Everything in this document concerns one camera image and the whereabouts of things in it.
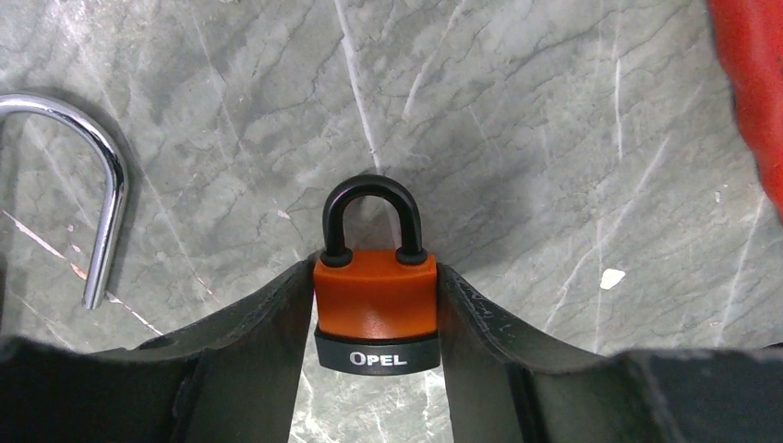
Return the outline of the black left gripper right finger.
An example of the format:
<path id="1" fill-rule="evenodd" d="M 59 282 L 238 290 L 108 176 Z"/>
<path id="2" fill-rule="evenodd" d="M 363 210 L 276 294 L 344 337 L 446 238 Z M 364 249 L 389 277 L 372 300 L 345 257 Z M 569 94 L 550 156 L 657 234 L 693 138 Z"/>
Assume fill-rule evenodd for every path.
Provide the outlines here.
<path id="1" fill-rule="evenodd" d="M 443 373 L 457 442 L 778 442 L 782 351 L 560 341 L 438 267 Z"/>

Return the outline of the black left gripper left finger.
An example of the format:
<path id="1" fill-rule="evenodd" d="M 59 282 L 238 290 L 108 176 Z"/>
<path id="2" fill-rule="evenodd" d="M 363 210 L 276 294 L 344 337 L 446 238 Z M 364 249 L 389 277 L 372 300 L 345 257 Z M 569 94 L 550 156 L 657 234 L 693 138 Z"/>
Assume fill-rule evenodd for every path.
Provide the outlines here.
<path id="1" fill-rule="evenodd" d="M 1 340 L 5 442 L 284 442 L 313 300 L 313 261 L 134 349 Z"/>

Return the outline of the small orange black padlock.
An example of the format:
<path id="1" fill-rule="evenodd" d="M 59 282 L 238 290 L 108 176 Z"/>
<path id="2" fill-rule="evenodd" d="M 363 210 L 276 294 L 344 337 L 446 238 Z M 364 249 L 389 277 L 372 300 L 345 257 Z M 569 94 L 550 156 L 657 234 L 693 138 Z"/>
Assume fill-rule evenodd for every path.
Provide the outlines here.
<path id="1" fill-rule="evenodd" d="M 401 245 L 352 250 L 344 213 L 362 197 L 382 198 L 397 212 Z M 423 247 L 414 197 L 397 181 L 360 174 L 337 185 L 322 212 L 324 250 L 314 267 L 319 364 L 345 374 L 389 377 L 440 365 L 437 266 Z"/>

